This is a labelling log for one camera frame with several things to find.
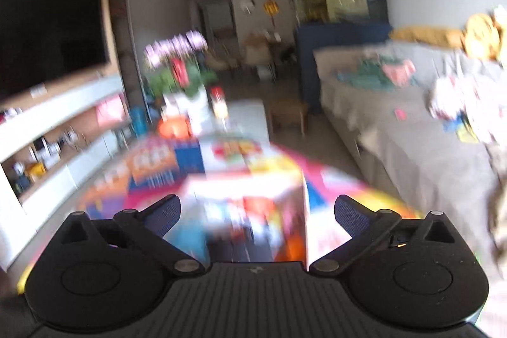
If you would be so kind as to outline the green cloth on sofa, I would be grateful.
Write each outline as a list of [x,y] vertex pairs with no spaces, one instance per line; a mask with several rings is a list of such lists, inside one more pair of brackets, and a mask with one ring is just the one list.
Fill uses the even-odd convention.
[[416,84],[416,68],[409,59],[380,56],[362,59],[356,69],[337,74],[337,79],[355,88],[392,91]]

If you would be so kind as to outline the pink baby clothes pile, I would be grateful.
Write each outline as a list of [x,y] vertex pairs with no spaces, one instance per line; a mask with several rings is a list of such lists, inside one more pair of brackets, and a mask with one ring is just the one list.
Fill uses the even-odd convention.
[[477,141],[506,144],[506,74],[464,73],[460,63],[447,61],[430,91],[433,118],[462,119]]

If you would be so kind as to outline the pink paper bag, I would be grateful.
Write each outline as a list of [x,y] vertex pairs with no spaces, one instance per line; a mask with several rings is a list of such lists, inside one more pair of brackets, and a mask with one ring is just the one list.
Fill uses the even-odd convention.
[[106,128],[126,120],[124,100],[121,95],[115,95],[100,102],[96,107],[97,125]]

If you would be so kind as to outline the pink orchid flower pot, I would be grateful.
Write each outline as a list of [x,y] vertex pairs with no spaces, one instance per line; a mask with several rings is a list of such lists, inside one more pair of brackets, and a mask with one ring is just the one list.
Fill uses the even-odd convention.
[[208,50],[198,31],[178,34],[147,45],[144,49],[144,80],[147,94],[161,106],[170,103],[202,123],[209,116],[206,88],[217,81],[205,62]]

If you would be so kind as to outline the blue water bottle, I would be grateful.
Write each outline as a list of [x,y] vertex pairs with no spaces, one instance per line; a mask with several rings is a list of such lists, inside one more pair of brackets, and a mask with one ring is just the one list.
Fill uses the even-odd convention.
[[132,127],[137,137],[145,136],[149,132],[149,123],[143,107],[135,106],[130,110]]

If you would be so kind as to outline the orange round toy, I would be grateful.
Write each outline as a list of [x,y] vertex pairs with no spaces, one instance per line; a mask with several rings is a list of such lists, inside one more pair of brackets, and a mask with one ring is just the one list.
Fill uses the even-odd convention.
[[159,121],[157,132],[165,139],[189,140],[192,138],[190,121],[185,116],[163,118]]

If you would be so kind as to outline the black television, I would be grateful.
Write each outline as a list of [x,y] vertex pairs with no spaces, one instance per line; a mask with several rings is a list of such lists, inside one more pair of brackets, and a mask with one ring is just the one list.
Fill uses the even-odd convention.
[[109,60],[101,0],[1,0],[1,98]]

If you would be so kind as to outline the white tv cabinet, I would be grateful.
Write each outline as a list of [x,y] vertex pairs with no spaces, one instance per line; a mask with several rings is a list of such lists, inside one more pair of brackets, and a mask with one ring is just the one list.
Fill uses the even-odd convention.
[[126,120],[97,125],[96,107],[119,75],[50,94],[1,125],[1,267],[8,269],[59,206],[119,151]]

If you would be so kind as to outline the yellow duck plush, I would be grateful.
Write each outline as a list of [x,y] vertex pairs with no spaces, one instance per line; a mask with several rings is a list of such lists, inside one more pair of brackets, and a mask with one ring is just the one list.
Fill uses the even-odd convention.
[[506,7],[497,6],[491,16],[471,16],[467,20],[463,45],[471,58],[506,65]]

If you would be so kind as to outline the colourful cartoon play mat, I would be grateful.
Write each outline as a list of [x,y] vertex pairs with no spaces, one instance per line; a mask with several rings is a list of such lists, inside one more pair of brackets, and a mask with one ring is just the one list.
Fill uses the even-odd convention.
[[402,201],[337,168],[276,144],[229,135],[186,142],[146,137],[64,210],[110,219],[166,195],[179,198],[179,219],[163,237],[204,264],[311,264],[350,239],[334,218],[340,195],[374,211],[416,216]]

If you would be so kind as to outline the small wooden stool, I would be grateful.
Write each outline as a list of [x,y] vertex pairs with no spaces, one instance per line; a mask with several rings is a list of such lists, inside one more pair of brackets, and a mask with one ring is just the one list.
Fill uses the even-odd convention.
[[267,123],[275,133],[277,127],[298,125],[303,137],[307,133],[309,107],[297,99],[276,100],[268,104]]

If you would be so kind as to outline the yellow pillow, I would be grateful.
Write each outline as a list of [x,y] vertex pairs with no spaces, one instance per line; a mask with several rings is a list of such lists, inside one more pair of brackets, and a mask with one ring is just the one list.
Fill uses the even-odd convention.
[[409,26],[395,28],[389,33],[389,39],[433,45],[447,49],[463,49],[464,33],[460,29],[437,28],[427,26]]

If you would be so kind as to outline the pink cardboard box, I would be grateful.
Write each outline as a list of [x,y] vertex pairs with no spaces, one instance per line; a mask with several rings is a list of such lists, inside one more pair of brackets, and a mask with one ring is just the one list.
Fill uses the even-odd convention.
[[181,218],[165,239],[204,266],[307,261],[301,173],[195,175],[178,196]]

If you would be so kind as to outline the dining chair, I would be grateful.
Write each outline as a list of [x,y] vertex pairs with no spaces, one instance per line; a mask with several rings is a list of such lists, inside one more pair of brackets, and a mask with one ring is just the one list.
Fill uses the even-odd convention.
[[251,34],[244,41],[244,63],[259,80],[277,80],[277,71],[269,41],[264,36]]

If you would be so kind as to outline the red lid snack jar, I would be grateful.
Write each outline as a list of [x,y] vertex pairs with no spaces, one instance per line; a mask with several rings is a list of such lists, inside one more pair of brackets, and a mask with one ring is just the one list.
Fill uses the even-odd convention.
[[215,118],[225,122],[228,119],[228,106],[220,86],[213,86],[210,89],[210,99]]

